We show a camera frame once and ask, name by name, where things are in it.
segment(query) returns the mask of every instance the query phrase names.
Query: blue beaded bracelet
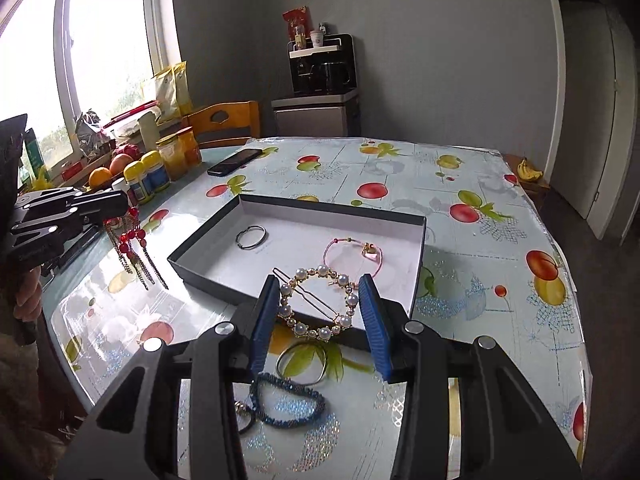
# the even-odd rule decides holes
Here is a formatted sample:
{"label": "blue beaded bracelet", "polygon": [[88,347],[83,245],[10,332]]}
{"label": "blue beaded bracelet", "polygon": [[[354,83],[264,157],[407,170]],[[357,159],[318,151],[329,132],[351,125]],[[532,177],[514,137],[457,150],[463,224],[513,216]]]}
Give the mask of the blue beaded bracelet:
{"label": "blue beaded bracelet", "polygon": [[[285,390],[286,392],[300,397],[313,399],[316,402],[316,407],[311,415],[302,416],[300,418],[292,418],[290,420],[277,420],[272,416],[268,416],[260,403],[259,389],[261,382],[269,383],[280,390]],[[254,405],[256,418],[263,421],[265,424],[268,424],[269,426],[273,426],[274,428],[298,428],[300,426],[304,426],[305,424],[315,422],[320,418],[326,407],[324,397],[319,392],[316,392],[311,388],[307,388],[306,386],[302,386],[301,384],[293,383],[288,379],[281,379],[268,372],[262,372],[258,374],[258,377],[251,383],[251,387],[249,389],[249,398]]]}

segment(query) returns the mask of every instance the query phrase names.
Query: blue gripper pad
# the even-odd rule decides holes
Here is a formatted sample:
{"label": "blue gripper pad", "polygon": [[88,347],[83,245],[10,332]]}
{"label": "blue gripper pad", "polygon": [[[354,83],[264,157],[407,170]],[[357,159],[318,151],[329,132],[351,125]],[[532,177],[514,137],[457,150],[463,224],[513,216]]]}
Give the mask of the blue gripper pad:
{"label": "blue gripper pad", "polygon": [[267,351],[269,350],[269,341],[271,340],[271,332],[273,332],[273,325],[276,322],[276,315],[280,307],[278,280],[273,276],[269,276],[267,280],[271,282],[271,285],[266,293],[263,291],[260,295],[260,299],[264,298],[264,301],[262,302],[262,310],[260,311],[258,321],[255,323],[254,332],[252,333],[250,369],[254,375],[260,373],[264,368]]}
{"label": "blue gripper pad", "polygon": [[360,300],[360,313],[367,331],[367,340],[376,370],[382,375],[385,381],[391,377],[391,340],[386,330],[386,326],[380,316],[380,309],[383,308],[378,290],[373,283],[370,274],[365,274],[358,282],[358,296]]}

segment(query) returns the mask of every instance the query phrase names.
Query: pink bracelet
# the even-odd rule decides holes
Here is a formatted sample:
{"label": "pink bracelet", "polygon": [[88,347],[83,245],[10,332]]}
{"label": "pink bracelet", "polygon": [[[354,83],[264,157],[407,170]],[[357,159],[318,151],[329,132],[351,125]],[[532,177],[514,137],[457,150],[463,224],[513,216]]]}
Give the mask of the pink bracelet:
{"label": "pink bracelet", "polygon": [[372,261],[378,261],[378,268],[376,269],[376,272],[374,272],[371,277],[375,278],[376,274],[380,272],[380,269],[382,268],[382,249],[380,249],[379,247],[376,247],[374,244],[370,244],[368,242],[361,242],[360,240],[356,240],[355,238],[334,238],[333,240],[331,240],[329,242],[329,244],[327,245],[326,249],[324,250],[324,253],[322,254],[322,263],[323,264],[327,264],[326,263],[326,254],[329,251],[329,248],[333,245],[333,244],[337,244],[338,242],[353,242],[355,244],[359,244],[362,247],[362,256],[364,256],[367,260],[372,260]]}

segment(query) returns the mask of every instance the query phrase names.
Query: plastic tablecloth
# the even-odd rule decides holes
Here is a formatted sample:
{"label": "plastic tablecloth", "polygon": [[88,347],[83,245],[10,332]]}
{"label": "plastic tablecloth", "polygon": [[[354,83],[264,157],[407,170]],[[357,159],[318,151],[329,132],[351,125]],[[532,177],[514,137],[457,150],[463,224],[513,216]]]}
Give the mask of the plastic tablecloth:
{"label": "plastic tablecloth", "polygon": [[[87,405],[96,402],[141,341],[189,340],[230,318],[233,306],[184,285],[166,258],[228,200],[255,193],[424,215],[428,227],[414,319],[447,338],[494,337],[582,459],[591,375],[575,286],[559,246],[499,153],[366,138],[254,139],[247,146],[264,153],[226,177],[201,173],[161,205],[156,198],[142,222],[168,290],[157,283],[145,290],[102,240],[82,256],[85,263],[72,276],[54,279],[55,294],[46,291],[50,330]],[[87,265],[91,258],[95,261]],[[53,311],[47,297],[56,298]],[[274,369],[291,342],[290,331],[274,331],[265,370]],[[258,423],[242,436],[251,478],[389,478],[404,385],[383,383],[366,352],[334,343],[329,353],[328,373],[315,386],[328,403],[320,420],[295,430]],[[318,371],[313,355],[299,352],[292,361],[292,374]],[[189,477],[189,387],[183,381],[178,423],[178,473],[184,478]],[[247,398],[246,385],[235,391],[236,399]],[[270,386],[263,395],[275,418],[313,409],[310,400]],[[455,395],[450,397],[449,477],[454,478],[460,423]]]}

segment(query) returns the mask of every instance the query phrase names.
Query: chair backrest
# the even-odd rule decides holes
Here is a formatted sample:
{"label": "chair backrest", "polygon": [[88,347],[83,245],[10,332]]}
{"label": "chair backrest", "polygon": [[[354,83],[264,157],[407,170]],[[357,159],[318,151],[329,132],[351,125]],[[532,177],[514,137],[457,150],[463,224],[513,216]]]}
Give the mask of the chair backrest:
{"label": "chair backrest", "polygon": [[217,148],[219,146],[239,146],[247,142],[249,137],[235,137],[231,139],[216,139],[200,141],[201,134],[226,130],[228,128],[249,128],[251,137],[260,138],[260,113],[256,101],[245,103],[220,103],[209,106],[204,110],[187,115],[182,124],[193,128],[193,135],[201,148]]}

